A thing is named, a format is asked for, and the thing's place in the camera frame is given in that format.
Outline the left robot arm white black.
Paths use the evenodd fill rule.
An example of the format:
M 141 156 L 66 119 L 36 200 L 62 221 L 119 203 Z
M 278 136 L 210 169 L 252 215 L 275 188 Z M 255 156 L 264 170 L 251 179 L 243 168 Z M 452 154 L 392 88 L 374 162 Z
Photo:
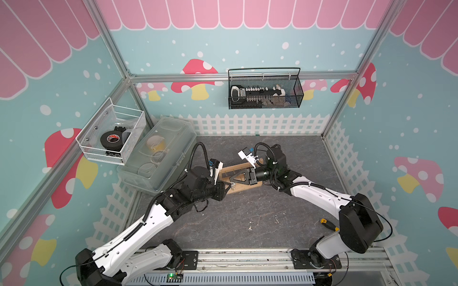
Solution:
M 190 157 L 184 175 L 156 194 L 141 218 L 101 247 L 83 249 L 76 255 L 73 268 L 81 285 L 124 286 L 148 270 L 175 268 L 182 263 L 182 250 L 173 240 L 142 254 L 137 251 L 197 203 L 221 201 L 228 193 L 230 184 L 218 179 L 223 163 L 209 159 L 202 142 L 194 145 L 192 153 L 198 148 L 203 151 L 205 166 L 193 166 L 194 158 Z

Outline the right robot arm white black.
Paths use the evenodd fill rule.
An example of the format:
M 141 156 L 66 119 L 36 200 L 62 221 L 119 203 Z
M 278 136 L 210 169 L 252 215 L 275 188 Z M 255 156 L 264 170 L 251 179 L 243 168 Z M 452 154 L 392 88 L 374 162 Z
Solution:
M 386 220 L 363 194 L 349 195 L 317 184 L 287 165 L 281 146 L 257 143 L 244 148 L 239 157 L 250 164 L 242 173 L 241 182 L 254 185 L 267 181 L 280 193 L 303 199 L 335 217 L 339 225 L 330 235 L 319 238 L 308 250 L 306 259 L 316 269 L 322 269 L 337 255 L 353 251 L 364 254 L 380 242 Z

